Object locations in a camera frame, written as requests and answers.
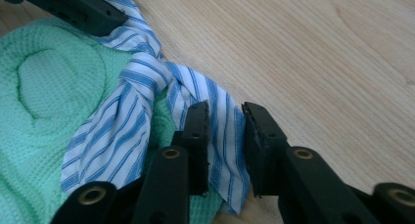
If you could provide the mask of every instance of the mint green waffle fabric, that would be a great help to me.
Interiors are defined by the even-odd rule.
[[[56,19],[0,39],[2,223],[51,221],[67,198],[60,185],[65,149],[117,87],[130,57]],[[175,129],[164,91],[155,101],[149,152],[169,145]],[[216,192],[192,198],[191,223],[210,223],[221,203]]]

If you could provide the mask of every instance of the metal rivet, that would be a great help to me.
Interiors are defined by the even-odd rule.
[[[313,158],[312,153],[309,152],[309,151],[307,151],[307,150],[304,150],[304,149],[297,149],[297,150],[295,150],[294,151],[294,155],[296,157],[303,158],[303,159],[311,159],[311,158]]]
[[[162,156],[165,158],[176,158],[180,156],[180,152],[175,149],[168,149],[162,152]]]
[[[390,189],[388,195],[396,202],[415,207],[415,196],[401,189]]]
[[[92,187],[84,191],[78,198],[78,201],[84,205],[99,202],[107,194],[107,190],[102,187]]]

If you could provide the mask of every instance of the green knit fabric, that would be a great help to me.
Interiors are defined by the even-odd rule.
[[[67,196],[60,185],[70,138],[117,87],[130,53],[104,47],[58,20],[33,22],[0,39],[0,216],[49,223]],[[150,151],[176,129],[165,91],[155,101]],[[216,192],[192,198],[191,223],[209,223]]]

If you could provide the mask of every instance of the wood grain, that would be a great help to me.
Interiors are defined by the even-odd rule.
[[[168,59],[268,108],[345,182],[415,187],[415,0],[135,1]],[[0,2],[0,35],[46,16]],[[280,223],[276,201],[214,223]]]

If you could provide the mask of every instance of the black plastic part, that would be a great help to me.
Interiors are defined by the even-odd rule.
[[[51,223],[114,223],[110,218],[116,187],[92,182],[75,190],[56,212]]]
[[[307,223],[379,223],[359,198],[311,149],[286,150],[284,168]],[[287,213],[281,213],[284,221]]]
[[[179,134],[181,147],[189,153],[190,195],[203,196],[208,191],[208,102],[190,106]]]
[[[382,223],[415,223],[415,190],[396,183],[378,184],[370,207]]]
[[[244,103],[246,118],[244,155],[255,196],[278,196],[281,193],[287,136],[260,105]]]
[[[18,4],[23,0],[6,0]],[[109,35],[128,17],[104,0],[27,0],[61,20],[95,36]]]
[[[131,223],[189,222],[188,154],[181,147],[159,149],[152,161]]]

